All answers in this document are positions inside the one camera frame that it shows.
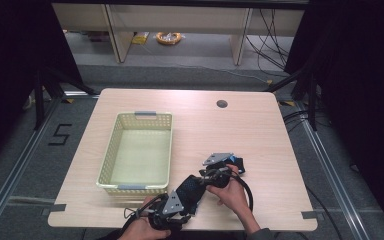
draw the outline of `metal rail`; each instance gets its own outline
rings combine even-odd
[[[305,107],[301,102],[297,103],[298,109],[300,111],[305,110]],[[316,131],[313,131],[308,121],[304,121],[304,129],[307,132],[308,138],[310,139],[311,144],[316,151],[317,157],[320,160],[322,168],[326,174],[327,180],[329,181],[330,186],[332,187],[333,193],[335,194],[336,200],[341,207],[345,219],[350,226],[351,232],[354,235],[355,239],[368,240],[370,239],[366,228],[364,227],[363,221],[360,217],[360,214],[357,212],[354,204],[351,201],[350,196],[348,195],[342,181],[335,170],[335,167],[332,164],[332,161],[327,154],[322,141],[319,138],[319,135]]]
[[[46,117],[42,123],[42,125],[33,132],[32,136],[30,137],[26,147],[24,148],[23,152],[21,153],[20,157],[18,158],[17,162],[15,163],[14,167],[12,168],[10,174],[8,175],[7,179],[5,180],[5,183],[3,184],[1,190],[0,190],[0,216],[11,196],[11,194],[14,192],[18,182],[21,179],[21,176],[24,173],[24,170],[26,169],[28,163],[30,162],[31,157],[33,156],[33,153],[35,152],[46,128],[49,123],[49,120],[52,117],[52,114],[57,109],[59,102],[61,99],[53,99],[49,105],[49,108],[46,112]]]

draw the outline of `person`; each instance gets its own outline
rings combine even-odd
[[[228,165],[236,174],[238,168]],[[218,205],[225,205],[230,208],[239,218],[244,230],[248,235],[247,240],[272,240],[273,235],[268,228],[260,228],[255,220],[252,211],[248,207],[243,186],[234,178],[230,178],[229,184],[225,188],[207,186],[207,191],[220,198]],[[156,240],[170,236],[170,230],[156,230],[149,224],[148,218],[141,217],[130,224],[123,235],[118,240]]]

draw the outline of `plastic basket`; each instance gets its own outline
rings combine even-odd
[[[170,113],[118,114],[96,184],[128,197],[166,192],[172,119]]]

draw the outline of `basket handle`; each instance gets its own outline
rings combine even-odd
[[[146,185],[141,184],[120,184],[118,190],[146,190]]]
[[[156,119],[157,112],[156,111],[136,111],[135,117],[136,119]]]

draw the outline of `table hole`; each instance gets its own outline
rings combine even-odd
[[[219,108],[225,108],[225,107],[227,107],[227,102],[225,100],[218,100],[217,101],[217,106]]]

